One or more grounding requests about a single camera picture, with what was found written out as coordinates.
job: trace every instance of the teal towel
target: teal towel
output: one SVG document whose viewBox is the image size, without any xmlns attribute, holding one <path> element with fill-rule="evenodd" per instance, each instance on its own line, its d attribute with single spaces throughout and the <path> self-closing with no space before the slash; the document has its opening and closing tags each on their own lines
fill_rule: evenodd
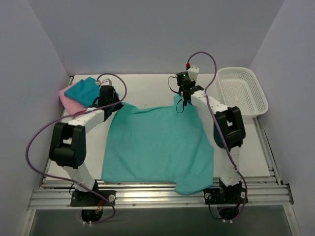
<svg viewBox="0 0 315 236">
<path fill-rule="evenodd" d="M 111 123 L 103 161 L 106 182 L 175 182 L 187 195 L 213 183 L 213 153 L 197 109 L 138 109 L 125 103 Z"/>
<path fill-rule="evenodd" d="M 99 86 L 96 84 L 95 79 L 88 77 L 66 90 L 64 95 L 88 108 L 99 97 Z"/>
</svg>

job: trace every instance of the pink cloth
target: pink cloth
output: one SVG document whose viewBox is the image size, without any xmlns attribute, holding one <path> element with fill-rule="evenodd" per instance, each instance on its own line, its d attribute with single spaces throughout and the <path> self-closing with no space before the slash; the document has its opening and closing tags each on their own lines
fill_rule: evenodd
<svg viewBox="0 0 315 236">
<path fill-rule="evenodd" d="M 80 103 L 70 99 L 70 98 L 67 98 L 65 95 L 64 95 L 64 92 L 67 91 L 69 88 L 71 88 L 72 86 L 74 86 L 75 84 L 72 84 L 62 90 L 59 91 L 59 98 L 60 98 L 60 101 L 61 103 L 63 104 L 65 110 L 68 112 L 68 114 L 70 115 L 74 115 L 78 112 L 83 112 L 83 111 L 86 111 L 87 108 L 82 106 Z"/>
</svg>

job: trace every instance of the purple cable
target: purple cable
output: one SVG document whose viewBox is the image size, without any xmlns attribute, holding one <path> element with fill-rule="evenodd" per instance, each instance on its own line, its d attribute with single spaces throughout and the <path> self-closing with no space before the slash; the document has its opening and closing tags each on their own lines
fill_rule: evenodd
<svg viewBox="0 0 315 236">
<path fill-rule="evenodd" d="M 209 111 L 210 111 L 210 114 L 211 114 L 211 117 L 212 117 L 212 119 L 213 119 L 213 122 L 215 123 L 216 128 L 217 128 L 217 130 L 218 130 L 218 133 L 219 133 L 219 135 L 220 135 L 220 137 L 221 137 L 221 140 L 222 140 L 222 142 L 223 142 L 223 146 L 224 146 L 224 149 L 226 150 L 227 156 L 228 156 L 228 158 L 230 159 L 230 162 L 232 163 L 232 165 L 233 165 L 235 171 L 238 173 L 238 175 L 239 175 L 239 176 L 241 177 L 241 179 L 243 180 L 244 186 L 245 186 L 245 198 L 244 198 L 244 202 L 243 202 L 243 204 L 242 204 L 242 207 L 241 207 L 241 210 L 240 210 L 239 214 L 237 214 L 237 215 L 232 219 L 232 220 L 235 220 L 235 219 L 243 212 L 243 210 L 244 210 L 245 200 L 246 200 L 246 198 L 247 198 L 247 191 L 248 191 L 247 183 L 246 183 L 245 178 L 243 177 L 243 175 L 242 175 L 242 174 L 240 173 L 240 171 L 237 169 L 237 165 L 236 165 L 235 162 L 233 161 L 233 158 L 232 158 L 232 156 L 231 156 L 231 153 L 230 153 L 230 151 L 229 151 L 229 149 L 228 149 L 228 147 L 227 147 L 226 141 L 225 141 L 225 139 L 224 139 L 223 133 L 222 133 L 222 131 L 221 131 L 221 129 L 220 129 L 219 123 L 218 123 L 218 121 L 217 121 L 217 119 L 216 119 L 216 117 L 215 117 L 215 114 L 213 113 L 213 111 L 212 111 L 212 109 L 211 109 L 211 105 L 210 105 L 210 102 L 209 102 L 209 97 L 208 97 L 208 95 L 207 95 L 207 89 L 208 89 L 208 87 L 213 83 L 213 81 L 215 80 L 216 75 L 217 75 L 217 63 L 216 63 L 215 59 L 213 58 L 213 56 L 211 56 L 209 53 L 203 52 L 203 51 L 196 52 L 196 53 L 192 54 L 192 55 L 188 58 L 187 63 L 189 63 L 190 59 L 191 59 L 193 56 L 195 56 L 196 54 L 206 54 L 206 55 L 208 55 L 209 57 L 211 57 L 211 59 L 212 59 L 212 61 L 213 61 L 213 64 L 214 64 L 214 66 L 215 66 L 215 73 L 214 73 L 213 79 L 211 80 L 211 82 L 210 82 L 210 83 L 206 86 L 206 88 L 205 88 L 205 97 L 206 97 L 206 100 L 207 100 L 207 106 L 208 106 L 208 109 L 209 109 Z M 218 210 L 218 213 L 220 213 L 221 210 L 227 209 L 227 208 L 230 208 L 230 207 L 222 207 L 220 210 Z"/>
<path fill-rule="evenodd" d="M 121 103 L 121 102 L 126 98 L 126 95 L 127 95 L 127 86 L 126 86 L 125 82 L 122 80 L 122 78 L 120 78 L 119 76 L 117 76 L 117 75 L 115 75 L 115 74 L 104 73 L 104 74 L 99 75 L 96 81 L 98 81 L 99 78 L 100 78 L 101 76 L 103 76 L 103 75 L 111 75 L 111 76 L 114 76 L 114 77 L 118 78 L 118 79 L 123 83 L 123 85 L 124 85 L 124 87 L 125 87 L 125 94 L 124 94 L 123 98 L 122 98 L 120 101 L 115 102 L 115 103 L 113 103 L 113 104 L 106 105 L 106 106 L 102 106 L 102 107 L 98 107 L 98 108 L 95 108 L 95 109 L 90 110 L 90 111 L 82 112 L 82 113 L 79 113 L 78 115 L 85 115 L 85 114 L 88 114 L 88 113 L 91 113 L 91 112 L 94 112 L 94 111 L 98 111 L 98 110 L 101 110 L 101 109 L 104 109 L 104 108 L 116 106 L 117 104 Z M 106 202 L 112 207 L 112 209 L 113 209 L 113 214 L 110 215 L 110 216 L 108 216 L 108 217 L 106 217 L 106 218 L 104 218 L 104 219 L 102 219 L 102 220 L 93 222 L 93 224 L 102 223 L 102 222 L 104 222 L 104 221 L 107 221 L 107 220 L 113 218 L 113 217 L 115 216 L 115 213 L 116 213 L 116 210 L 115 210 L 114 205 L 113 205 L 109 200 L 107 200 L 105 197 L 103 197 L 103 196 L 100 195 L 99 193 L 96 193 L 95 191 L 93 191 L 93 190 L 87 188 L 87 187 L 84 186 L 83 184 L 81 184 L 81 183 L 79 183 L 79 182 L 77 182 L 77 181 L 75 181 L 75 180 L 73 180 L 73 179 L 46 174 L 46 173 L 44 173 L 44 172 L 42 172 L 42 171 L 36 169 L 36 168 L 33 166 L 33 164 L 30 162 L 29 151 L 30 151 L 30 147 L 31 147 L 33 141 L 35 140 L 35 138 L 36 138 L 44 129 L 46 129 L 48 126 L 52 125 L 53 123 L 55 123 L 55 122 L 57 122 L 57 121 L 59 121 L 59 120 L 62 120 L 62 119 L 64 119 L 64 118 L 72 117 L 72 116 L 73 116 L 73 115 L 67 115 L 67 116 L 60 117 L 60 118 L 58 118 L 58 119 L 56 119 L 56 120 L 53 120 L 53 121 L 47 123 L 47 124 L 44 125 L 42 128 L 40 128 L 40 129 L 33 135 L 33 137 L 31 137 L 31 139 L 30 139 L 30 141 L 29 141 L 29 143 L 28 143 L 28 145 L 27 145 L 27 147 L 26 147 L 26 150 L 25 150 L 26 162 L 28 163 L 29 167 L 30 167 L 33 171 L 35 171 L 36 173 L 38 173 L 38 174 L 40 174 L 40 175 L 42 175 L 42 176 L 51 177 L 51 178 L 56 178 L 56 179 L 61 179 L 61 180 L 65 180 L 65 181 L 70 181 L 70 182 L 72 182 L 72 183 L 75 183 L 75 184 L 79 185 L 80 187 L 84 188 L 85 190 L 87 190 L 87 191 L 89 191 L 89 192 L 95 194 L 96 196 L 100 197 L 100 198 L 103 199 L 104 201 L 106 201 Z"/>
</svg>

